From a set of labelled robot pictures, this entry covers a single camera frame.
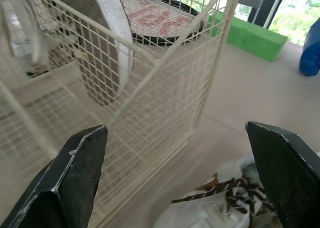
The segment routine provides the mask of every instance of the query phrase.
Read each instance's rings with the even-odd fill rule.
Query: shoelace
[[[248,198],[243,197],[239,194],[234,195],[233,188],[237,187],[244,188],[248,194]],[[255,215],[254,195],[262,201],[266,208],[272,210],[272,205],[268,201],[266,201],[267,196],[265,194],[265,190],[262,187],[260,187],[257,183],[253,183],[251,179],[245,175],[239,179],[231,179],[226,182],[219,183],[217,185],[210,185],[210,183],[208,183],[207,185],[203,186],[203,189],[207,192],[202,194],[190,195],[182,199],[175,199],[172,201],[172,203],[201,199],[226,191],[225,199],[229,206],[235,208],[243,214],[246,214],[248,212],[247,209],[238,205],[237,201],[240,200],[243,203],[249,205],[249,228],[252,227],[252,222]]]

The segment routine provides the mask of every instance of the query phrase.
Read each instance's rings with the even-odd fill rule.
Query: sneaker
[[[252,153],[226,162],[204,185],[173,200],[153,228],[250,227],[263,205],[269,207],[259,182]]]

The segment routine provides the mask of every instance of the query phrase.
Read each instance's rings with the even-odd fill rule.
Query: white wire basket
[[[17,10],[1,0],[10,40],[0,37],[0,221],[71,135],[105,123],[89,223],[103,227],[187,144],[238,0],[121,0],[133,42],[60,0],[30,1],[41,31],[56,43],[47,65],[34,67]],[[149,15],[143,22],[139,5]],[[159,19],[148,23],[148,5],[169,17],[169,28]]]

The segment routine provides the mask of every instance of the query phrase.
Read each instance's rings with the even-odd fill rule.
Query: window
[[[303,45],[310,26],[320,18],[320,0],[282,0],[270,30]]]

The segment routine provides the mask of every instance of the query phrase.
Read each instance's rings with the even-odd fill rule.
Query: floor
[[[320,151],[320,76],[298,73],[301,53],[302,47],[287,43],[269,63],[226,45],[188,146],[108,227],[152,227],[172,199],[205,182],[224,161],[250,150],[248,120],[295,132]]]

